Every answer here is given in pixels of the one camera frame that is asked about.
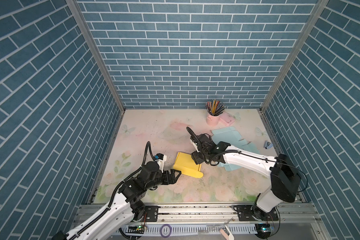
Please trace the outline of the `yellow paper box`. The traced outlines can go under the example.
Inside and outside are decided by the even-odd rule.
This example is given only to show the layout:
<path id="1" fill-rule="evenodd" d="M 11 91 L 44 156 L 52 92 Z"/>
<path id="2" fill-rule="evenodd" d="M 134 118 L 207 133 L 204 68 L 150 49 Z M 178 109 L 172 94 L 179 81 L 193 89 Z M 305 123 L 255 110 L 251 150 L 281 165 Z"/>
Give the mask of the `yellow paper box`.
<path id="1" fill-rule="evenodd" d="M 181 171 L 182 175 L 200 179 L 204 176 L 201 167 L 202 165 L 194 162 L 190 154 L 178 152 L 173 169 Z"/>

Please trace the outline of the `light blue paper box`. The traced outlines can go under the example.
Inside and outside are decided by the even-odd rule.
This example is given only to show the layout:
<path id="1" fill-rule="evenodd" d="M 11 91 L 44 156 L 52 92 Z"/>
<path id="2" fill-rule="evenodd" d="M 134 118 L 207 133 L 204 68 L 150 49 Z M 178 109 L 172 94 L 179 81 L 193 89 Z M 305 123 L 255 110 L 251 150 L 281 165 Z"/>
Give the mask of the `light blue paper box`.
<path id="1" fill-rule="evenodd" d="M 242 150 L 255 154 L 260 154 L 260 151 L 258 150 L 256 145 L 253 142 L 249 142 L 246 139 L 242 138 L 241 134 L 234 127 L 226 127 L 222 129 L 212 130 L 212 134 L 212 140 L 215 144 L 218 144 L 219 142 L 226 142 Z M 218 167 L 225 168 L 227 172 L 238 172 L 238 170 L 243 173 L 251 172 L 248 169 L 244 169 L 234 164 L 219 163 Z"/>

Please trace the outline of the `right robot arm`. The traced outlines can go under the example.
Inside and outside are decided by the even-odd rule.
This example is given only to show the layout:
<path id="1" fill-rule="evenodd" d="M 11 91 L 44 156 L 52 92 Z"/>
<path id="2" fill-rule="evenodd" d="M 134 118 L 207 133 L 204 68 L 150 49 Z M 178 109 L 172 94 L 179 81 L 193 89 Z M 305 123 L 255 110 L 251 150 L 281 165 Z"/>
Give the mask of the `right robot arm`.
<path id="1" fill-rule="evenodd" d="M 215 144 L 205 134 L 191 132 L 190 141 L 195 147 L 191 154 L 195 164 L 206 163 L 216 166 L 219 163 L 239 166 L 262 175 L 270 180 L 270 186 L 258 194 L 252 215 L 260 219 L 276 209 L 282 202 L 294 203 L 301 183 L 301 175 L 288 156 L 264 156 L 239 149 L 229 143 Z"/>

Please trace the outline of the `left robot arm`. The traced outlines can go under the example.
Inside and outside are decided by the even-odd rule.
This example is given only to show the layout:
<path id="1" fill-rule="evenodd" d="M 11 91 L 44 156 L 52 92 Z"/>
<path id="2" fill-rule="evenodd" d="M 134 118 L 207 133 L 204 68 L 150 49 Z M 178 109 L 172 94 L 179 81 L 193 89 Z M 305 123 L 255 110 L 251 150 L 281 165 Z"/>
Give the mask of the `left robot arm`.
<path id="1" fill-rule="evenodd" d="M 181 171 L 162 171 L 157 162 L 148 162 L 141 167 L 136 177 L 119 183 L 110 201 L 86 221 L 67 233 L 59 231 L 53 240 L 105 240 L 124 225 L 140 221 L 144 216 L 142 198 L 147 190 L 160 185 L 175 184 Z"/>

